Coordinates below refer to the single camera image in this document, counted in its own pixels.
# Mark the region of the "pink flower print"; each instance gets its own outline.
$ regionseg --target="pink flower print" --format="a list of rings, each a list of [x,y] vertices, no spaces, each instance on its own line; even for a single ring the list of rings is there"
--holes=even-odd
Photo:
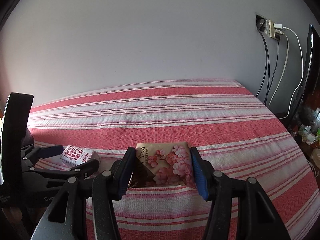
[[[183,146],[175,145],[172,149],[172,152],[175,153],[179,158],[188,158],[188,153],[186,152],[186,149]]]
[[[164,156],[165,155],[165,151],[163,149],[157,150],[156,154],[159,155],[159,156]]]
[[[183,177],[185,175],[190,175],[190,168],[185,163],[175,163],[172,166],[173,168],[173,174],[179,175],[180,177]]]
[[[184,177],[184,179],[182,179],[182,181],[184,182],[184,184],[185,184],[187,187],[196,188],[195,182],[194,182],[194,180],[193,180],[193,174],[192,174],[192,172],[190,172],[189,175],[186,175],[186,176]]]
[[[157,155],[153,155],[153,156],[148,157],[148,163],[151,165],[152,168],[154,168],[158,165],[157,159],[158,159]]]
[[[178,162],[178,156],[175,155],[174,152],[170,152],[169,154],[167,154],[167,156],[165,157],[165,161],[172,166],[174,163]]]
[[[177,163],[187,163],[188,159],[185,159],[185,158],[179,158],[177,155]]]
[[[168,185],[173,185],[173,184],[176,184],[177,182],[179,182],[180,178],[179,176],[168,176],[168,179],[167,179],[167,183]]]
[[[153,180],[156,182],[157,185],[165,185],[169,174],[170,173],[167,168],[160,168]]]

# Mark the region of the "red striped bedspread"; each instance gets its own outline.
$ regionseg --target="red striped bedspread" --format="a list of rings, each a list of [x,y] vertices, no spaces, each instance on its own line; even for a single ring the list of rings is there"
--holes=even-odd
[[[284,126],[233,80],[180,80],[110,87],[31,109],[28,128],[42,146],[94,149],[100,170],[136,143],[187,141],[231,178],[256,177],[292,239],[302,239],[320,213],[320,196],[308,163]],[[40,168],[67,169],[59,157]],[[122,239],[201,239],[211,202],[191,188],[129,188],[114,209]],[[237,200],[229,239],[235,239]],[[92,200],[88,238],[94,239]]]

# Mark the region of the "black clamp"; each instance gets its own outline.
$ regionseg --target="black clamp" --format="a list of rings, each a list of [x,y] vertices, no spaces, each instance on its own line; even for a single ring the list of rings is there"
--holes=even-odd
[[[31,239],[86,240],[85,200],[92,196],[95,238],[120,240],[112,201],[120,200],[127,190],[135,154],[136,150],[129,147],[122,160],[94,179],[70,177],[48,206]]]
[[[40,148],[30,145],[21,149],[21,181],[11,184],[6,180],[0,185],[0,192],[7,201],[1,202],[1,207],[19,206],[47,207],[57,192],[70,177],[85,179],[99,169],[96,159],[82,163],[70,171],[45,170],[35,168],[40,158],[60,155],[63,152],[61,145]]]
[[[236,240],[290,240],[276,208],[255,178],[229,178],[215,171],[195,147],[190,152],[198,192],[212,201],[203,240],[228,239],[232,198],[238,198],[239,205]]]

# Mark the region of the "cluttered shelf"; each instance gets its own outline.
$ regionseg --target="cluttered shelf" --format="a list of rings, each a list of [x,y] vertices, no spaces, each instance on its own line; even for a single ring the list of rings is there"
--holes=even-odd
[[[314,93],[299,106],[287,127],[306,157],[320,188],[320,108],[316,107],[319,93]]]

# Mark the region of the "white cord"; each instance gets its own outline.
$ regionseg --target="white cord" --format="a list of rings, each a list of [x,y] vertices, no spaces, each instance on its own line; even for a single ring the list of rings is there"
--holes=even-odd
[[[283,74],[284,74],[284,71],[285,71],[285,67],[287,66],[287,62],[288,62],[289,39],[288,39],[288,36],[287,36],[285,33],[283,33],[283,35],[287,38],[287,56],[285,57],[285,62],[284,62],[284,66],[283,66],[283,70],[282,70],[282,74],[281,74],[280,80],[279,80],[279,82],[278,82],[278,85],[277,85],[277,87],[276,87],[276,90],[274,91],[274,93],[273,93],[273,95],[272,95],[272,97],[271,97],[271,99],[270,99],[270,101],[269,101],[268,107],[270,106],[270,104],[271,104],[271,102],[272,102],[272,100],[273,100],[273,97],[275,96],[275,94],[276,94],[276,92],[277,92],[277,90],[278,90],[278,87],[279,87],[279,85],[280,85],[280,82],[281,82],[281,80],[282,80],[282,77],[283,77]]]
[[[283,28],[286,29],[286,30],[289,30],[289,31],[293,32],[294,35],[296,35],[296,37],[297,37],[298,44],[299,44],[299,48],[300,48],[300,52],[301,52],[301,61],[302,61],[301,71],[302,71],[302,73],[301,73],[301,80],[300,80],[300,82],[299,82],[299,85],[296,87],[296,89],[295,89],[294,92],[292,93],[292,96],[291,96],[291,99],[290,99],[290,104],[289,104],[289,109],[288,109],[288,114],[287,114],[286,117],[279,118],[279,120],[280,120],[280,119],[285,119],[285,118],[287,118],[287,117],[289,116],[292,98],[293,98],[294,93],[296,92],[296,90],[300,87],[301,82],[302,82],[302,79],[303,79],[303,57],[302,57],[302,49],[301,49],[301,46],[300,46],[300,41],[299,41],[298,35],[297,35],[293,30],[291,30],[290,28],[287,28],[287,27],[283,27]]]
[[[310,168],[311,168],[311,170],[313,172],[313,175],[315,176],[315,178],[317,178],[318,175],[319,175],[319,172],[316,172],[316,168],[313,166],[313,164],[310,161],[307,160],[307,162],[308,162],[308,164],[309,164],[309,166],[310,166]]]

